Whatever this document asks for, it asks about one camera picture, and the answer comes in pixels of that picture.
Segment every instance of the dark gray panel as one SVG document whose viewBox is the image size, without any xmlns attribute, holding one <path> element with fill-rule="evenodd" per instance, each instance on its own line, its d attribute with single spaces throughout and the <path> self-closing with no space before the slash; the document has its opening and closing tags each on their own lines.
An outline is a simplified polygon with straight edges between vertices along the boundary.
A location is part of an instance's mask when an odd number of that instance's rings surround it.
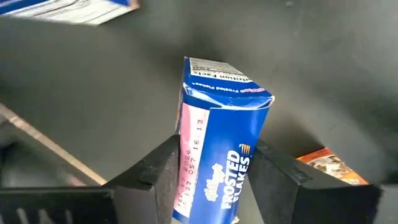
<svg viewBox="0 0 398 224">
<path fill-rule="evenodd" d="M 172 134 L 184 55 L 276 96 L 262 138 L 321 147 L 371 182 L 397 168 L 398 2 L 146 0 L 100 27 L 0 20 L 0 100 L 110 179 Z"/>
</svg>

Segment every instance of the cereal box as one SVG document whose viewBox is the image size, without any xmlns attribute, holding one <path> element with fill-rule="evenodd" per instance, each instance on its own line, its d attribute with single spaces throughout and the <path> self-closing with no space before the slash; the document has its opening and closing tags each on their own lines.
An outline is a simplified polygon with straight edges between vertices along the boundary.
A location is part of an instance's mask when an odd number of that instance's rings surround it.
<svg viewBox="0 0 398 224">
<path fill-rule="evenodd" d="M 0 15 L 95 26 L 138 7 L 137 0 L 0 0 Z"/>
<path fill-rule="evenodd" d="M 236 220 L 243 182 L 273 101 L 227 63 L 185 58 L 174 218 L 189 224 Z"/>
<path fill-rule="evenodd" d="M 328 148 L 309 153 L 297 159 L 351 185 L 368 184 L 362 177 L 355 173 L 355 171 L 341 161 L 341 159 L 336 157 Z"/>
</svg>

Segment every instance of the frosted flakes box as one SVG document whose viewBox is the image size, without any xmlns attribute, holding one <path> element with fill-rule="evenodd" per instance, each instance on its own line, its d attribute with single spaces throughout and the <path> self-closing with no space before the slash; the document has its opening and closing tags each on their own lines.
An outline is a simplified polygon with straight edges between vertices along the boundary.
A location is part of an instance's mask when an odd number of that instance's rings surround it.
<svg viewBox="0 0 398 224">
<path fill-rule="evenodd" d="M 236 220 L 243 182 L 273 101 L 227 63 L 185 58 L 174 218 L 190 224 Z"/>
<path fill-rule="evenodd" d="M 309 153 L 297 159 L 351 185 L 368 184 L 328 148 Z"/>
<path fill-rule="evenodd" d="M 0 0 L 0 15 L 98 25 L 138 7 L 136 0 Z"/>
</svg>

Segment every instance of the orange cereal box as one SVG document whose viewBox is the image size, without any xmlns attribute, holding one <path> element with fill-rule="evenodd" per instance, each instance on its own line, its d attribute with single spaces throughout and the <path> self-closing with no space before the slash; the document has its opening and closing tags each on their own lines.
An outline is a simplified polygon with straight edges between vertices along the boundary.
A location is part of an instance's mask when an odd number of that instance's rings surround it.
<svg viewBox="0 0 398 224">
<path fill-rule="evenodd" d="M 362 177 L 355 173 L 355 171 L 350 169 L 343 161 L 336 157 L 328 148 L 309 153 L 297 159 L 349 184 L 368 184 Z"/>
</svg>

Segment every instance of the frosted flakes logo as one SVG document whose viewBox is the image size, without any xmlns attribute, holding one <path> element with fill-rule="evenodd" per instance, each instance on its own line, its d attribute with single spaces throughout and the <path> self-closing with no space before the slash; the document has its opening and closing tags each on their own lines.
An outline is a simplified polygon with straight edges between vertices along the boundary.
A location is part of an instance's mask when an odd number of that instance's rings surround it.
<svg viewBox="0 0 398 224">
<path fill-rule="evenodd" d="M 213 169 L 213 177 L 206 180 L 205 195 L 209 202 L 215 202 L 218 197 L 218 186 L 224 182 L 225 173 L 223 172 L 223 166 L 219 164 L 214 164 L 211 168 Z"/>
<path fill-rule="evenodd" d="M 250 153 L 250 145 L 240 144 L 243 154 Z M 242 192 L 244 177 L 248 171 L 250 157 L 239 155 L 238 152 L 230 150 L 227 155 L 226 177 L 224 186 L 223 202 L 221 209 L 230 209 L 232 204 L 239 200 Z"/>
</svg>

